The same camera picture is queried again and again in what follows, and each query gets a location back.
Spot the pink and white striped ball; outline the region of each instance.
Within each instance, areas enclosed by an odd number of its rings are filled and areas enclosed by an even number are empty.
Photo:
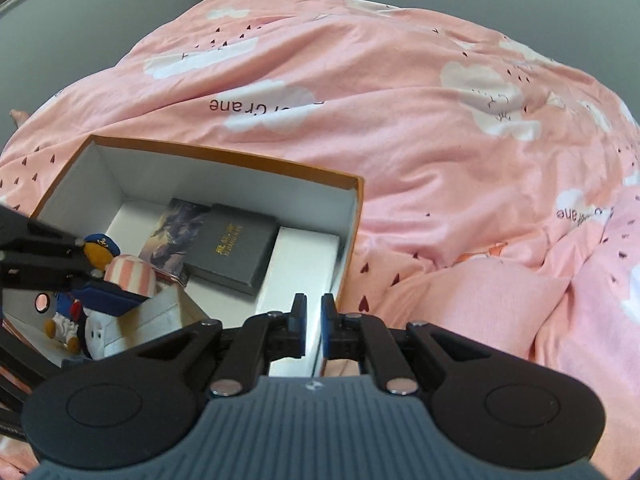
[[[151,298],[156,293],[156,272],[146,261],[131,254],[116,256],[107,266],[106,282],[115,283],[122,290]]]

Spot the silver bolt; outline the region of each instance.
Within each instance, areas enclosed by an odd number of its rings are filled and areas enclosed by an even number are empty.
[[[394,395],[411,395],[418,391],[418,383],[413,379],[398,377],[386,384],[386,390]]]
[[[218,397],[233,397],[242,391],[242,384],[233,379],[219,379],[209,386],[211,393]]]

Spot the dark gray box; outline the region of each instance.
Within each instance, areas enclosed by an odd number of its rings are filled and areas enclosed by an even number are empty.
[[[191,276],[257,294],[279,225],[272,216],[214,204],[187,252]]]

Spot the open box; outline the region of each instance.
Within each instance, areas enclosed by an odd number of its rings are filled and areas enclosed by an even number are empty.
[[[276,362],[271,374],[317,374],[322,359],[320,299],[332,292],[339,300],[360,219],[362,179],[247,153],[91,136],[61,171],[34,216],[78,237],[105,233],[122,253],[138,255],[173,197],[272,215],[287,228],[282,240],[283,230],[278,234],[258,296],[196,277],[185,291],[225,328],[241,326],[254,314],[288,312],[294,294],[305,293],[306,357]],[[55,309],[40,314],[35,294],[6,290],[4,316],[29,343],[60,364],[68,351],[42,330]]]

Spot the pink blanket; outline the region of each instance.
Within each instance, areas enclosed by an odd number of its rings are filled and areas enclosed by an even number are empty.
[[[579,378],[607,410],[593,463],[640,466],[640,132],[593,77],[429,10],[206,0],[43,105],[2,199],[30,213],[89,133],[364,176],[343,310]]]

